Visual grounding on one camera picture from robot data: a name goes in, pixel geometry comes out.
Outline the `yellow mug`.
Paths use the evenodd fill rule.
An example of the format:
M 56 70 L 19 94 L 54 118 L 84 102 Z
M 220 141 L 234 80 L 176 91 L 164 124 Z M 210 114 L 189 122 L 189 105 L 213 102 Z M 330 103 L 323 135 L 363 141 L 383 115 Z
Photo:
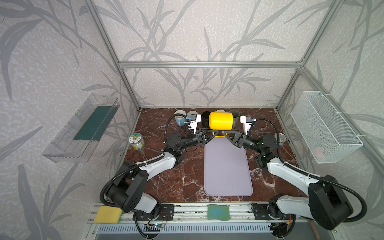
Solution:
M 218 131 L 230 131 L 233 124 L 232 113 L 212 112 L 209 116 L 209 128 Z

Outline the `grey mug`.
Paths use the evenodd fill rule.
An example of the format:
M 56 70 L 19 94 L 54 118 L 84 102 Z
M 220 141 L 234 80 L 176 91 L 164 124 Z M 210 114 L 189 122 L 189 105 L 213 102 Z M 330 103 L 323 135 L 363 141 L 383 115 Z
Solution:
M 240 121 L 240 112 L 237 110 L 230 110 L 230 113 L 233 116 L 233 129 L 238 125 Z

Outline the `black mug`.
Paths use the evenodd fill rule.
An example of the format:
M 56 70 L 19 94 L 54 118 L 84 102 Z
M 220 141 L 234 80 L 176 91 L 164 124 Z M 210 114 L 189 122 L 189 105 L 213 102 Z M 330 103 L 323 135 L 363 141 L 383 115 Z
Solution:
M 209 128 L 209 117 L 211 112 L 205 111 L 202 113 L 202 127 L 208 129 Z

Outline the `blue patterned mug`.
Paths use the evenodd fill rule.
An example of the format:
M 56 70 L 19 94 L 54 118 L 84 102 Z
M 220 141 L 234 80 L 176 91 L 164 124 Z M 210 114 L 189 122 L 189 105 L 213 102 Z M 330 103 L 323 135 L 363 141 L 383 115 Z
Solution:
M 199 113 L 196 112 L 196 111 L 189 111 L 189 112 L 187 113 L 187 118 L 188 118 L 188 120 L 190 120 L 191 117 L 192 117 L 192 115 L 198 115 L 198 114 L 199 114 Z

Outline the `light blue mug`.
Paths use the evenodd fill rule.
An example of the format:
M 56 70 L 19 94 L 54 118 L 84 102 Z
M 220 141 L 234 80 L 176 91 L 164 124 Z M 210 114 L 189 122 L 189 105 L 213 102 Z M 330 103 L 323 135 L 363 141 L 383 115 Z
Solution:
M 186 122 L 186 112 L 184 110 L 175 111 L 175 121 L 178 126 L 183 127 Z

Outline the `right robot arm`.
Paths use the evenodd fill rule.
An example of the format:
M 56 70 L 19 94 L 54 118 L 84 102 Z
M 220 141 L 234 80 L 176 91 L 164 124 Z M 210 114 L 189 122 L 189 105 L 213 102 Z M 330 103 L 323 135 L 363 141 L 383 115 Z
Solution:
M 314 220 L 326 230 L 333 230 L 341 223 L 357 222 L 367 214 L 368 206 L 364 198 L 334 177 L 315 175 L 283 161 L 278 130 L 260 140 L 253 139 L 250 133 L 255 122 L 251 120 L 245 123 L 244 133 L 233 130 L 222 131 L 222 134 L 234 146 L 258 152 L 256 162 L 260 168 L 289 182 L 305 194 L 305 197 L 276 196 L 272 202 L 281 213 Z

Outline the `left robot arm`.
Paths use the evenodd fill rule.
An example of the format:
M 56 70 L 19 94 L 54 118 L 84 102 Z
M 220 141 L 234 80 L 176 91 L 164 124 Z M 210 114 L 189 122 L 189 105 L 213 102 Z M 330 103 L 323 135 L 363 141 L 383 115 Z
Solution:
M 186 118 L 186 124 L 193 131 L 183 136 L 180 132 L 167 134 L 169 124 L 175 117 Z M 152 159 L 138 163 L 124 163 L 118 172 L 101 189 L 100 201 L 108 207 L 120 208 L 124 213 L 143 212 L 153 218 L 160 213 L 161 203 L 146 194 L 147 182 L 160 173 L 173 169 L 181 164 L 184 154 L 182 150 L 204 146 L 216 135 L 218 130 L 198 129 L 200 115 L 188 118 L 183 114 L 173 114 L 166 122 L 164 131 L 165 148 L 161 154 Z

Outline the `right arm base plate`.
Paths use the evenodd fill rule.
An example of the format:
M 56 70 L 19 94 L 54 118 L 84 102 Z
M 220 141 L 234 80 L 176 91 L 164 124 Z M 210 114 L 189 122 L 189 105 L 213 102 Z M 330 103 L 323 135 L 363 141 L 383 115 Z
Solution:
M 290 215 L 283 214 L 276 204 L 251 203 L 251 210 L 256 220 L 288 221 Z

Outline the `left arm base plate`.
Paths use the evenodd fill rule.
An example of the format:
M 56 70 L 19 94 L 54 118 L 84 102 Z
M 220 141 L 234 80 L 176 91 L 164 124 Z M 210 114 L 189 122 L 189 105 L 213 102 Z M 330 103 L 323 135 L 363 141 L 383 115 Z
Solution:
M 175 205 L 173 204 L 160 204 L 150 213 L 144 211 L 137 211 L 136 218 L 138 221 L 146 220 L 160 220 L 160 221 L 172 221 L 175 213 Z

